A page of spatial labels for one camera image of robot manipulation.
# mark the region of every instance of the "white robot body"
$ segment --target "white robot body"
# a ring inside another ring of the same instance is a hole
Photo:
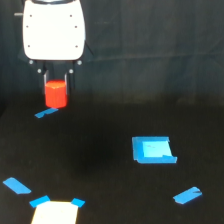
[[[64,4],[25,2],[23,45],[32,60],[77,60],[84,50],[85,21],[80,0]]]

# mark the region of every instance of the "blue tape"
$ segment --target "blue tape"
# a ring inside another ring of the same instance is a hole
[[[139,163],[147,164],[147,163],[157,163],[157,164],[166,164],[166,163],[176,163],[177,157],[174,156],[162,156],[162,157],[144,157],[137,160]]]
[[[176,203],[185,204],[201,195],[202,192],[197,187],[192,187],[191,189],[176,195],[175,197],[173,197],[173,199]]]
[[[31,192],[29,188],[24,186],[22,183],[20,183],[18,180],[16,180],[13,177],[10,177],[9,179],[3,181],[3,184],[5,184],[8,188],[10,188],[16,194],[29,194]]]
[[[45,203],[47,201],[50,201],[50,198],[46,195],[46,196],[38,198],[38,199],[36,199],[34,201],[30,201],[30,205],[33,208],[36,208],[38,205],[43,204],[43,203]]]
[[[58,111],[58,109],[50,108],[48,110],[42,111],[42,112],[40,112],[38,114],[35,114],[35,116],[37,118],[42,118],[45,114],[52,114],[52,113],[54,113],[56,111]]]
[[[160,136],[160,137],[133,137],[134,141],[140,141],[140,142],[169,142],[169,137],[167,136]]]
[[[73,205],[77,205],[79,208],[81,208],[85,204],[85,201],[82,201],[80,199],[74,198],[71,203]]]
[[[169,137],[134,137],[133,158],[142,164],[176,163],[177,157],[172,156],[168,142]]]

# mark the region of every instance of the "blue paper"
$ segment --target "blue paper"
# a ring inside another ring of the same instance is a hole
[[[13,177],[3,181],[3,184],[5,184],[8,188],[10,188],[16,194],[29,194],[31,192],[29,188],[24,186],[22,183],[20,183],[18,180],[16,180]]]
[[[143,142],[144,157],[172,156],[169,143],[166,141]]]
[[[163,156],[163,157],[140,158],[137,161],[142,164],[147,164],[147,163],[166,164],[166,163],[176,163],[177,157]]]
[[[175,202],[179,204],[185,204],[201,195],[202,192],[197,187],[192,187],[191,189],[184,191],[183,193],[178,194],[173,198]]]
[[[31,205],[33,208],[36,208],[38,205],[43,204],[43,203],[45,203],[45,202],[47,202],[47,201],[50,201],[50,198],[46,195],[46,196],[44,196],[44,197],[38,198],[38,199],[36,199],[36,200],[34,200],[34,201],[31,201],[31,202],[30,202],[30,205]]]
[[[52,114],[52,113],[54,113],[56,111],[58,111],[58,109],[50,108],[48,110],[42,111],[42,112],[40,112],[38,114],[35,114],[35,116],[37,118],[42,118],[45,114]]]
[[[168,137],[134,137],[133,158],[139,163],[176,163],[173,157]]]
[[[85,201],[82,201],[80,199],[74,198],[71,203],[73,205],[77,205],[79,208],[81,208],[85,204]]]

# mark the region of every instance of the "white paper square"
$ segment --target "white paper square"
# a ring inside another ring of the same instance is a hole
[[[78,206],[49,201],[37,206],[31,224],[75,224]]]

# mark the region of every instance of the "blue folded paper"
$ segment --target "blue folded paper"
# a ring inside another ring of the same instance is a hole
[[[202,193],[197,187],[192,187],[191,189],[176,195],[173,199],[179,204],[185,204],[201,195]]]
[[[139,163],[176,163],[168,137],[133,137],[133,157]]]
[[[81,208],[85,204],[85,201],[82,201],[80,199],[74,198],[71,203],[73,205],[77,205],[79,208]]]
[[[31,192],[29,188],[24,186],[22,183],[20,183],[18,180],[16,180],[13,177],[10,177],[9,179],[3,181],[3,184],[5,184],[8,188],[10,188],[16,194],[29,194]]]
[[[58,109],[50,108],[50,109],[47,109],[45,111],[35,114],[35,117],[42,118],[45,114],[52,114],[56,111],[58,111]]]
[[[30,205],[31,205],[33,208],[36,208],[38,205],[43,204],[43,203],[45,203],[45,202],[47,202],[47,201],[50,201],[50,198],[46,195],[46,196],[43,196],[43,197],[41,197],[41,198],[38,198],[38,199],[36,199],[36,200],[34,200],[34,201],[31,201],[31,202],[30,202]]]

